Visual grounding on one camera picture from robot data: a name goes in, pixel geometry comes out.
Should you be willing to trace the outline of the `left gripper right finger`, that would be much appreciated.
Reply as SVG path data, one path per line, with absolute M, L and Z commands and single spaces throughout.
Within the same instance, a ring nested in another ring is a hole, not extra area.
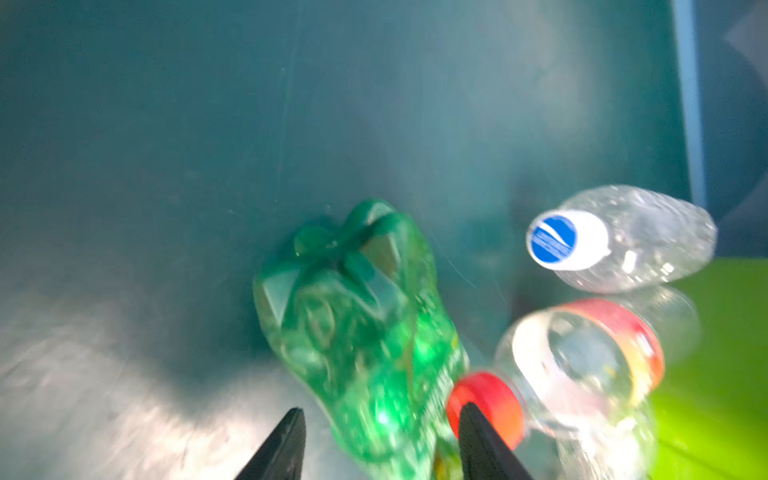
M 466 404 L 459 419 L 459 447 L 466 480 L 532 480 L 481 410 Z

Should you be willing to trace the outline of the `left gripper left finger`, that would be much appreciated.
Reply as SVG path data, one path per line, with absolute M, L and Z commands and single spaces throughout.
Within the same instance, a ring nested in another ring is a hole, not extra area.
M 235 480 L 300 480 L 306 448 L 306 420 L 291 408 L 256 450 Z

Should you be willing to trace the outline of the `crushed green bottle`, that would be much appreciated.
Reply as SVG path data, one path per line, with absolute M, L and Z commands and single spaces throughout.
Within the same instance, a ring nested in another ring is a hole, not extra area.
M 371 199 L 337 227 L 301 228 L 253 295 L 271 349 L 369 477 L 461 477 L 445 403 L 469 359 L 408 214 Z

